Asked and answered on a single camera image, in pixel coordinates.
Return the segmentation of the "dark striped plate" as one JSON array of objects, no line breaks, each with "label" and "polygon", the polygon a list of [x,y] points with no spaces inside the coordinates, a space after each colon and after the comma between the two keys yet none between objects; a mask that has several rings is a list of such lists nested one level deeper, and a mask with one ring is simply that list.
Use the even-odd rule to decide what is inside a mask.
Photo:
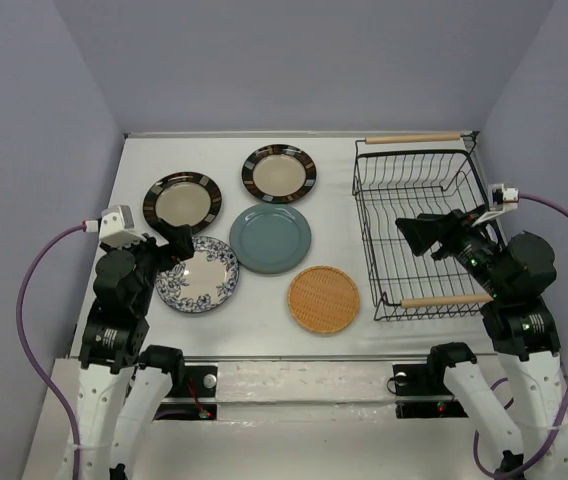
[{"label": "dark striped plate", "polygon": [[191,227],[193,234],[207,229],[222,208],[222,193],[209,176],[198,172],[177,172],[155,182],[142,204],[146,223],[158,233]]},{"label": "dark striped plate", "polygon": [[241,168],[245,189],[257,200],[289,204],[315,186],[318,171],[304,150],[288,144],[271,144],[252,152]]}]

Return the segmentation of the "blue floral white plate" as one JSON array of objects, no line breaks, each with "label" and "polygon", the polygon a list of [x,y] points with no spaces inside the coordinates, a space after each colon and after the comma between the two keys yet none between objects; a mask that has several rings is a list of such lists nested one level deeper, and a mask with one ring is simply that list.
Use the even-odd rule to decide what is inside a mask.
[{"label": "blue floral white plate", "polygon": [[193,238],[194,255],[161,272],[155,289],[170,308],[200,314],[221,306],[235,292],[240,265],[231,247],[216,238]]}]

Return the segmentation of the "black wire dish rack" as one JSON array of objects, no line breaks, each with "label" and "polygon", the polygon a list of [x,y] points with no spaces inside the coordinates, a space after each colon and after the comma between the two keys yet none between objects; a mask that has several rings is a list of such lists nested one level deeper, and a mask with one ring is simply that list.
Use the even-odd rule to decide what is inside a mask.
[{"label": "black wire dish rack", "polygon": [[500,245],[498,226],[473,228],[489,202],[474,160],[477,132],[368,137],[355,143],[356,202],[374,320],[477,315],[489,295],[452,251]]}]

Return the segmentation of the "teal ceramic plate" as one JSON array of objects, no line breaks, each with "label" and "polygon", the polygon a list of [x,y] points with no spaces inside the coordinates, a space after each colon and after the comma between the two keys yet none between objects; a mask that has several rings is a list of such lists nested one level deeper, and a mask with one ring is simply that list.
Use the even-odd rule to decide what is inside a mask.
[{"label": "teal ceramic plate", "polygon": [[254,205],[243,211],[229,232],[231,249],[248,270],[285,273],[310,250],[312,232],[304,215],[287,205]]}]

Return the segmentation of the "woven bamboo plate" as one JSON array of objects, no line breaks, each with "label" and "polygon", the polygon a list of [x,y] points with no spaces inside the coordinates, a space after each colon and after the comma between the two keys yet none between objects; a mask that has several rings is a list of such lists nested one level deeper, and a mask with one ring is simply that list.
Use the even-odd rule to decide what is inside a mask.
[{"label": "woven bamboo plate", "polygon": [[336,334],[355,320],[360,296],[354,281],[343,271],[316,266],[300,272],[291,282],[287,304],[303,329],[322,335]]}]

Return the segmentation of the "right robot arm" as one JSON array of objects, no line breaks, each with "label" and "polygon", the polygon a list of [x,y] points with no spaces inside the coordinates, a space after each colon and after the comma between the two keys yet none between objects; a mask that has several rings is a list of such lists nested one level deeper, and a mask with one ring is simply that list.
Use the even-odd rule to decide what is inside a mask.
[{"label": "right robot arm", "polygon": [[481,309],[485,330],[504,369],[514,404],[506,409],[481,377],[476,358],[462,342],[431,349],[426,384],[450,391],[500,462],[495,479],[557,479],[566,399],[560,374],[560,341],[542,294],[556,280],[555,254],[543,238],[523,232],[505,246],[489,239],[490,212],[420,214],[395,224],[412,253],[435,260],[454,258],[486,291]]}]

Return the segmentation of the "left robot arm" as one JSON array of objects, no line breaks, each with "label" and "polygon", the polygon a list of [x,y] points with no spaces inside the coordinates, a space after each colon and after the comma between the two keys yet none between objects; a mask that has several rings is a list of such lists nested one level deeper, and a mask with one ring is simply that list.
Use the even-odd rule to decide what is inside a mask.
[{"label": "left robot arm", "polygon": [[129,479],[161,401],[185,383],[182,351],[144,341],[156,278],[193,257],[192,229],[163,225],[167,242],[160,245],[137,233],[121,207],[82,229],[98,234],[104,254],[95,267],[74,421],[57,476]]}]

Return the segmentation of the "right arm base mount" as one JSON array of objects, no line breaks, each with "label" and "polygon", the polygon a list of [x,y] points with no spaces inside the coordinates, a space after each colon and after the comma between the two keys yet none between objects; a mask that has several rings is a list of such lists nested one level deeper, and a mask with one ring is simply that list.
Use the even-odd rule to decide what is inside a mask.
[{"label": "right arm base mount", "polygon": [[400,420],[467,417],[453,394],[434,382],[426,364],[394,364],[386,388],[395,398]]}]

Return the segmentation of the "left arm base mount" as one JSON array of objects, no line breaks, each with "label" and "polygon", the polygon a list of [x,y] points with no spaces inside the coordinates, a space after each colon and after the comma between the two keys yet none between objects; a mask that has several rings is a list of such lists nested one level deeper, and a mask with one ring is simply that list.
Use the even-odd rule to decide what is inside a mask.
[{"label": "left arm base mount", "polygon": [[218,366],[187,364],[184,380],[173,386],[162,400],[155,420],[214,421],[217,419],[216,400]]}]

